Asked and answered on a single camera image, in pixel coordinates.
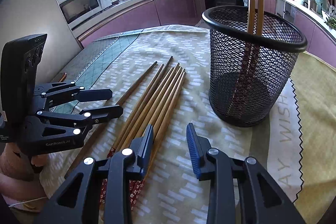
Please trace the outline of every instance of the microwave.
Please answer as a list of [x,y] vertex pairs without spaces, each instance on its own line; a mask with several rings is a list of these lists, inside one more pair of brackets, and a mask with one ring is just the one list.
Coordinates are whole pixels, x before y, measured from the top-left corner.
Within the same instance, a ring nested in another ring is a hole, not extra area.
[[70,29],[111,6],[112,0],[59,0],[59,7]]

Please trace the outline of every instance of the black mesh basket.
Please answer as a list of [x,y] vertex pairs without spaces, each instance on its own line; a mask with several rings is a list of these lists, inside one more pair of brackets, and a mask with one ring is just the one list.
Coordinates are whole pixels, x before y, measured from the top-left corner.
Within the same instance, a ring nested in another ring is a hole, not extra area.
[[264,13],[262,36],[248,34],[248,8],[219,6],[206,10],[211,27],[209,100],[224,121],[239,127],[261,122],[285,86],[305,36],[290,22]]

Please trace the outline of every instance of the blue gripper pad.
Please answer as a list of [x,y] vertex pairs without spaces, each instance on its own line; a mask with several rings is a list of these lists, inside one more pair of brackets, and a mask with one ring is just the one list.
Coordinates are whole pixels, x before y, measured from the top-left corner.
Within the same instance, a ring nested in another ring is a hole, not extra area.
[[207,151],[211,148],[209,140],[207,138],[197,136],[192,123],[187,125],[186,139],[196,178],[198,180],[211,179],[215,171],[215,166],[206,157]]

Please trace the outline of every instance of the silver screw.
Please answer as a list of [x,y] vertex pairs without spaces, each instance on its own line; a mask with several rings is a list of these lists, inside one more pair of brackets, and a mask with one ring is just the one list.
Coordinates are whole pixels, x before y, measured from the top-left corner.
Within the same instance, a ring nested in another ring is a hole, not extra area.
[[133,150],[130,148],[125,148],[123,149],[123,151],[121,152],[124,156],[129,156],[130,154],[133,153]]
[[246,161],[248,164],[252,164],[252,165],[257,163],[256,159],[252,157],[247,158]]
[[217,150],[216,148],[210,148],[210,149],[208,150],[208,153],[209,153],[210,155],[217,155],[217,154],[218,154],[218,150]]
[[81,132],[81,130],[80,130],[79,128],[75,128],[75,129],[73,130],[73,133],[74,133],[75,135],[80,134],[80,132]]
[[92,163],[93,163],[93,158],[86,158],[86,159],[84,160],[84,163],[85,163],[86,165],[90,165],[90,164],[92,164]]

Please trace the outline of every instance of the countertop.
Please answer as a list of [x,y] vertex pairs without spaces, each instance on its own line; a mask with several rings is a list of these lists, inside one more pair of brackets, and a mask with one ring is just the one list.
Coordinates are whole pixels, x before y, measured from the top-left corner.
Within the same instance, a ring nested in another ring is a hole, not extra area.
[[[145,1],[145,0],[126,0],[118,5],[111,6],[99,12],[98,14],[94,15],[92,18],[90,18],[89,20],[85,21],[84,23],[80,24],[78,27],[73,29],[72,31],[73,35],[75,37],[79,37],[81,34],[86,32],[87,30],[89,30],[90,28],[98,24],[99,22],[103,21],[104,19],[120,12],[121,10],[131,7],[132,5],[140,3],[142,1]],[[300,5],[299,3],[293,0],[284,0],[284,1],[288,2],[290,5],[294,6],[296,9],[300,10],[301,12],[309,16],[312,20],[314,20],[318,25],[320,25],[320,27],[322,27],[325,30],[327,34],[329,34],[331,37],[335,39],[335,43],[336,43],[336,30],[331,29],[325,23],[325,20],[321,16],[319,16],[315,12],[309,10],[308,8]]]

